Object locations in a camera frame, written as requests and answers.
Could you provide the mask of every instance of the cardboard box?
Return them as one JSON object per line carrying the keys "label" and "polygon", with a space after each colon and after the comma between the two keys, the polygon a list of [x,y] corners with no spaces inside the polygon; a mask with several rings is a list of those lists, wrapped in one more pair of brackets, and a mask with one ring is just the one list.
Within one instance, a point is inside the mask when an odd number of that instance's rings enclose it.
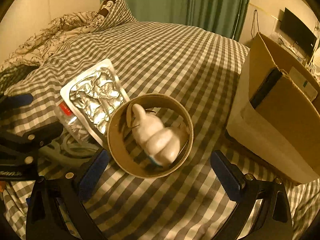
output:
{"label": "cardboard box", "polygon": [[227,123],[231,137],[292,180],[320,174],[320,86],[285,49],[257,34]]}

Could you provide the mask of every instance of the flat screen tv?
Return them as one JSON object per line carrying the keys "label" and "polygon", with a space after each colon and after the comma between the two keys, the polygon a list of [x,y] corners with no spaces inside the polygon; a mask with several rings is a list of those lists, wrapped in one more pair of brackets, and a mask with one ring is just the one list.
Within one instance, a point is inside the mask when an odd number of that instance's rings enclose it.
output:
{"label": "flat screen tv", "polygon": [[293,39],[308,56],[312,55],[316,36],[287,8],[284,10],[280,30]]}

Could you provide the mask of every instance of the metal bolt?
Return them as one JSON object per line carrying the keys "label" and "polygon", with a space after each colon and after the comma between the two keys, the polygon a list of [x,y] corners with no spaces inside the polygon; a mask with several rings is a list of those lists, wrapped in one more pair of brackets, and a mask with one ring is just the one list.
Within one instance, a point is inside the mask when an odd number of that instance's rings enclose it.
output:
{"label": "metal bolt", "polygon": [[66,174],[66,178],[67,178],[67,179],[72,179],[73,176],[74,176],[74,174],[73,174],[72,172],[68,172],[68,173]]}
{"label": "metal bolt", "polygon": [[247,173],[245,176],[244,176],[247,180],[253,180],[254,179],[254,176],[250,173]]}
{"label": "metal bolt", "polygon": [[37,182],[42,182],[43,181],[43,176],[39,176],[39,178],[37,179]]}
{"label": "metal bolt", "polygon": [[282,179],[280,179],[280,178],[275,178],[275,182],[276,182],[277,184],[281,185],[281,184],[282,184]]}
{"label": "metal bolt", "polygon": [[28,139],[29,139],[30,141],[32,141],[35,137],[36,137],[36,136],[35,136],[34,134],[30,134],[30,135],[28,136]]}
{"label": "metal bolt", "polygon": [[28,156],[24,159],[24,163],[25,164],[31,164],[33,162],[33,157],[32,156]]}

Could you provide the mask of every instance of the green curtain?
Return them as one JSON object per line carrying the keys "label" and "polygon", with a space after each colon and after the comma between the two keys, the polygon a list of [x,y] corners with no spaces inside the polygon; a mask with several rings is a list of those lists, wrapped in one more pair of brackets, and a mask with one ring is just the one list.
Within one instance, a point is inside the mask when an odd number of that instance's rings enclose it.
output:
{"label": "green curtain", "polygon": [[239,40],[249,0],[126,0],[138,21],[179,23]]}

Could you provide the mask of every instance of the mattress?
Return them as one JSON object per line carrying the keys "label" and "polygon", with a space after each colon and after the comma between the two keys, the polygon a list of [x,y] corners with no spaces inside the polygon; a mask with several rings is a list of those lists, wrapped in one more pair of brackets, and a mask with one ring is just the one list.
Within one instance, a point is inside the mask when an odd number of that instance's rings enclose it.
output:
{"label": "mattress", "polygon": [[[16,134],[56,121],[54,108],[62,102],[60,89],[73,77],[109,58],[130,98],[163,93],[189,112],[194,142],[185,163],[169,176],[140,179],[125,173],[111,160],[92,198],[84,203],[108,239],[211,239],[231,213],[227,197],[209,157],[220,148],[243,173],[272,180],[275,175],[236,151],[221,145],[241,65],[249,49],[238,42],[198,27],[156,22],[127,23],[67,40],[54,55],[6,93],[31,93],[29,106],[15,109],[0,121]],[[170,122],[172,113],[162,116]],[[40,159],[39,174],[64,176],[59,165]],[[284,179],[294,239],[312,222],[320,207],[320,180],[295,186]],[[11,182],[4,191],[5,214],[25,239],[26,198],[32,181]],[[257,215],[257,201],[241,236]]]}

